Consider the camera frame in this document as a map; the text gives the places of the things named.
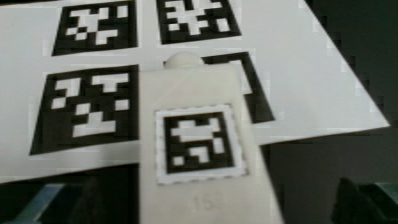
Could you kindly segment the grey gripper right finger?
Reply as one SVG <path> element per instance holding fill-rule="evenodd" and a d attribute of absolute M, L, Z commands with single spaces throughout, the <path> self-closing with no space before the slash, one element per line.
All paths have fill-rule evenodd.
<path fill-rule="evenodd" d="M 340 180 L 332 224 L 398 224 L 398 183 Z"/>

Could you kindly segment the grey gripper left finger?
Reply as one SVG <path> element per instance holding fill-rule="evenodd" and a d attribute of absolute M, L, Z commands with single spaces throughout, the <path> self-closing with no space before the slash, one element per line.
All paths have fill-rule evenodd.
<path fill-rule="evenodd" d="M 11 224 L 101 224 L 96 181 L 46 184 Z"/>

